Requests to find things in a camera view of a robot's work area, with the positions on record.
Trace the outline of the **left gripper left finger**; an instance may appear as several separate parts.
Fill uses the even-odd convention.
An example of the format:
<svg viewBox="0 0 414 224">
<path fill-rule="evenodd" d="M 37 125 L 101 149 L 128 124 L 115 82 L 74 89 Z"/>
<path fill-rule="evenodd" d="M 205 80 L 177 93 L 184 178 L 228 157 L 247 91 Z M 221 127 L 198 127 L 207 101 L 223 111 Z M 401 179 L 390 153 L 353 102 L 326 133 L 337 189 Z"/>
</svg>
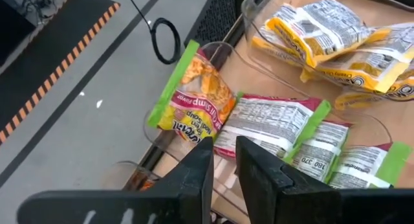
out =
<svg viewBox="0 0 414 224">
<path fill-rule="evenodd" d="M 19 224 L 148 224 L 211 221 L 213 139 L 206 137 L 144 191 L 55 190 L 28 197 Z"/>
</svg>

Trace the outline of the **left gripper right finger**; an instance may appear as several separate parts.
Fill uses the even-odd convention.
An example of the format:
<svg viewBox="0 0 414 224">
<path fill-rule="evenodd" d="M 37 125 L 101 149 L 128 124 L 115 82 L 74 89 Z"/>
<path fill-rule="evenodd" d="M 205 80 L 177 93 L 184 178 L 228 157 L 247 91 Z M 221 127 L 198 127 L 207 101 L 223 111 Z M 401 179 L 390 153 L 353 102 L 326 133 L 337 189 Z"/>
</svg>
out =
<svg viewBox="0 0 414 224">
<path fill-rule="evenodd" d="M 413 224 L 413 190 L 335 189 L 236 138 L 239 183 L 251 223 Z"/>
</svg>

